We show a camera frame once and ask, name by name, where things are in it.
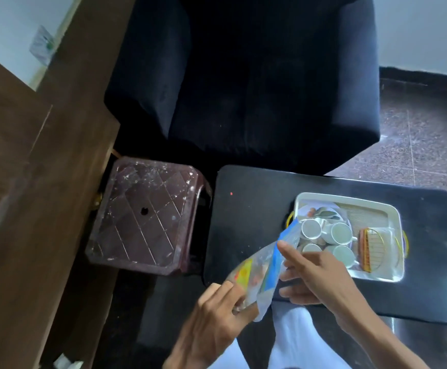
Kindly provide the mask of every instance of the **cup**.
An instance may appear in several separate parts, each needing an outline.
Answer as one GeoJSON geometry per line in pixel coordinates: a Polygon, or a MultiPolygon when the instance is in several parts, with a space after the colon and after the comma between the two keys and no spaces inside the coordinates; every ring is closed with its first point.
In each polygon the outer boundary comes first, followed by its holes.
{"type": "Polygon", "coordinates": [[[347,269],[355,265],[355,254],[353,251],[344,245],[327,246],[324,251],[328,251],[341,261],[347,269]]]}
{"type": "Polygon", "coordinates": [[[353,236],[353,232],[348,224],[334,223],[328,224],[322,231],[322,238],[329,244],[334,245],[349,245],[352,240],[358,241],[353,236]]]}
{"type": "Polygon", "coordinates": [[[302,222],[302,235],[306,240],[317,240],[322,234],[321,224],[314,219],[302,222]]]}
{"type": "Polygon", "coordinates": [[[315,243],[308,243],[302,249],[302,252],[318,252],[322,251],[321,248],[315,243]]]}

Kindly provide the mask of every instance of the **yellow label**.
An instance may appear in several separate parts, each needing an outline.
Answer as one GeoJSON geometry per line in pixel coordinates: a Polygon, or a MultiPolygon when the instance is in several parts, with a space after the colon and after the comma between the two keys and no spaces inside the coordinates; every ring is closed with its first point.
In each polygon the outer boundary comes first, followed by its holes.
{"type": "Polygon", "coordinates": [[[242,267],[239,269],[239,272],[235,275],[235,282],[242,287],[244,287],[245,290],[247,290],[247,284],[249,283],[249,276],[251,275],[251,266],[252,266],[252,259],[246,260],[242,267]]]}

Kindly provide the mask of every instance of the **clear plastic packet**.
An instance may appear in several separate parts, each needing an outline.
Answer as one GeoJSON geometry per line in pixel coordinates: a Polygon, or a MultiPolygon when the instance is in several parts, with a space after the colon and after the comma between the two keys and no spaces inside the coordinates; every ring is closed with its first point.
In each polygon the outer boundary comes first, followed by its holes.
{"type": "MultiPolygon", "coordinates": [[[[297,219],[280,234],[278,240],[286,241],[295,248],[298,246],[300,223],[297,219]]],[[[235,310],[243,310],[257,302],[259,315],[254,321],[261,321],[271,304],[282,271],[283,256],[278,251],[276,242],[270,243],[240,263],[227,277],[227,280],[241,285],[245,290],[245,299],[235,310]]]]}

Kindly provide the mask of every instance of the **floor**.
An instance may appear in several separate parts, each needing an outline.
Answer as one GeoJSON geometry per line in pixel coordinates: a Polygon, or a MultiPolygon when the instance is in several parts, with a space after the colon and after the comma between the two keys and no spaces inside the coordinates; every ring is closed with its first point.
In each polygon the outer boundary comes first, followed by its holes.
{"type": "MultiPolygon", "coordinates": [[[[381,141],[330,175],[447,190],[447,89],[382,80],[381,115],[381,141]]],[[[93,367],[160,367],[203,290],[196,275],[120,272],[93,367]]],[[[310,312],[319,334],[352,368],[373,367],[328,310],[310,312]]],[[[447,367],[447,326],[383,320],[431,368],[447,367]]],[[[267,366],[274,339],[269,313],[241,333],[239,344],[251,369],[267,366]]]]}

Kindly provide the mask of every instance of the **baseboard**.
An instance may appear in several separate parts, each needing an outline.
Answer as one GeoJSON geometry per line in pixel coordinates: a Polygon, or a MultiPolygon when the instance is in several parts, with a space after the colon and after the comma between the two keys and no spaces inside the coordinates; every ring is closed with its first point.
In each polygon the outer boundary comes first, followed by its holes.
{"type": "Polygon", "coordinates": [[[381,79],[399,80],[408,83],[447,88],[447,75],[424,71],[405,71],[394,67],[380,67],[379,71],[381,79]]]}

